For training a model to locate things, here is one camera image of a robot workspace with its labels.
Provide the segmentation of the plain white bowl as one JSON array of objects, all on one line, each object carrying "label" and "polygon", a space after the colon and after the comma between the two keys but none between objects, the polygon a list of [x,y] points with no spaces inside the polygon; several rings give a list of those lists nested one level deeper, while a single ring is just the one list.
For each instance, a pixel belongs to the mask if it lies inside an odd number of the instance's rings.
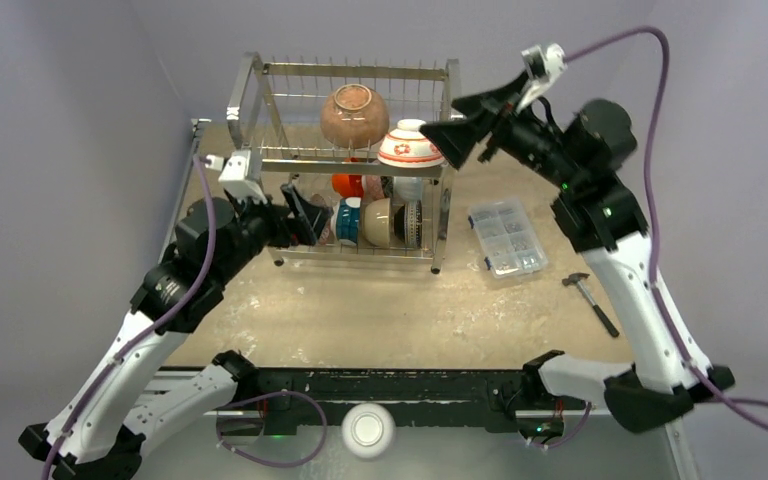
[{"label": "plain white bowl", "polygon": [[376,403],[355,405],[341,424],[343,445],[361,460],[374,460],[384,455],[393,444],[395,433],[393,416]]}]

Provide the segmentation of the beige speckled bowl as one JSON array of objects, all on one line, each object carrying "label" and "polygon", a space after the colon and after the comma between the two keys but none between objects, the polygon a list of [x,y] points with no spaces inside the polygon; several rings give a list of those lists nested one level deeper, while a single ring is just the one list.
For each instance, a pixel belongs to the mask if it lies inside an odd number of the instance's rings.
[{"label": "beige speckled bowl", "polygon": [[367,203],[361,226],[366,240],[375,247],[389,248],[391,244],[391,201],[387,198]]}]

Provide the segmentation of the red floral pattern bowl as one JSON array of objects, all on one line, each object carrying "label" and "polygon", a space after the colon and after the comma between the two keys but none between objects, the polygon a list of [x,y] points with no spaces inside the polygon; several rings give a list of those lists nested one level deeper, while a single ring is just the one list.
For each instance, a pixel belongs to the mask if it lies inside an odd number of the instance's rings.
[{"label": "red floral pattern bowl", "polygon": [[385,165],[418,169],[442,164],[445,159],[439,149],[421,132],[426,124],[421,119],[402,119],[383,138],[377,160]]}]

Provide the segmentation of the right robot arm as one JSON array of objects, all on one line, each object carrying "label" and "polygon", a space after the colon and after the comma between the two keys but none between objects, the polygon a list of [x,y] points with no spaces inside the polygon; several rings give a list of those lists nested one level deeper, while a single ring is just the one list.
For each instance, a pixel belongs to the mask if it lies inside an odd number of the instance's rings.
[{"label": "right robot arm", "polygon": [[519,77],[458,98],[458,119],[420,131],[455,168],[484,143],[481,161],[503,151],[558,188],[555,221],[602,285],[630,344],[633,359],[626,364],[558,350],[526,363],[524,399],[544,407],[557,397],[576,398],[607,407],[630,432],[658,428],[731,388],[734,375],[693,343],[668,291],[658,286],[654,229],[617,174],[637,147],[627,111],[594,99],[560,127],[550,111],[536,115],[518,106],[530,86]]}]

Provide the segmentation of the red geometric pattern bowl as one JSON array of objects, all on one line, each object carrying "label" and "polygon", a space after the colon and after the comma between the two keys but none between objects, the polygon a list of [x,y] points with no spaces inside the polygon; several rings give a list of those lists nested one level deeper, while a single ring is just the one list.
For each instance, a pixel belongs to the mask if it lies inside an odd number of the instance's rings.
[{"label": "red geometric pattern bowl", "polygon": [[309,202],[315,207],[315,218],[312,220],[313,231],[318,234],[318,245],[326,245],[332,237],[333,205],[329,199],[319,193],[309,197]]}]

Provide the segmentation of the steel two-tier dish rack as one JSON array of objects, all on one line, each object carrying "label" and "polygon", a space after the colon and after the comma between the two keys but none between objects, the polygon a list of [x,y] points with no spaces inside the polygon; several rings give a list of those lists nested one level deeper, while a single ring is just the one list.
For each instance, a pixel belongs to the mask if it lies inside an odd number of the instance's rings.
[{"label": "steel two-tier dish rack", "polygon": [[445,165],[418,169],[384,165],[377,160],[376,145],[339,146],[329,141],[320,131],[320,110],[331,93],[349,84],[380,94],[392,122],[448,120],[457,115],[450,103],[461,92],[461,68],[456,59],[394,65],[331,58],[264,59],[257,52],[246,52],[226,107],[232,143],[258,154],[264,171],[287,174],[330,205],[336,202],[334,174],[422,179],[420,238],[393,238],[386,247],[365,238],[355,245],[330,238],[323,246],[273,249],[272,261],[277,266],[291,260],[403,263],[425,265],[437,274],[445,258],[454,171]]}]

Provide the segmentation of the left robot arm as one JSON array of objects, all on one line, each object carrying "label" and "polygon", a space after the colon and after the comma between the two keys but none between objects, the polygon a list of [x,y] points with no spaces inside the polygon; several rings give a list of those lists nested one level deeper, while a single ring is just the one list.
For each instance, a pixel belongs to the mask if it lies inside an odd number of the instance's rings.
[{"label": "left robot arm", "polygon": [[261,402],[258,369],[235,351],[217,354],[158,399],[138,398],[167,358],[224,298],[226,285],[268,247],[317,243],[332,211],[291,184],[284,203],[230,193],[193,203],[145,275],[119,332],[77,395],[52,420],[28,426],[20,445],[46,479],[130,479],[148,453],[200,415]]}]

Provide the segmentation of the brown-rimmed white bowl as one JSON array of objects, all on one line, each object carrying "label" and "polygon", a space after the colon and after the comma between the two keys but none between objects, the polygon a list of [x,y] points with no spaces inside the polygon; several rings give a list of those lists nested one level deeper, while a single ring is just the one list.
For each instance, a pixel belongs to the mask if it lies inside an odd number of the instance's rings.
[{"label": "brown-rimmed white bowl", "polygon": [[320,111],[324,139],[336,147],[365,149],[389,132],[390,115],[384,98],[363,84],[345,84],[331,92]]}]

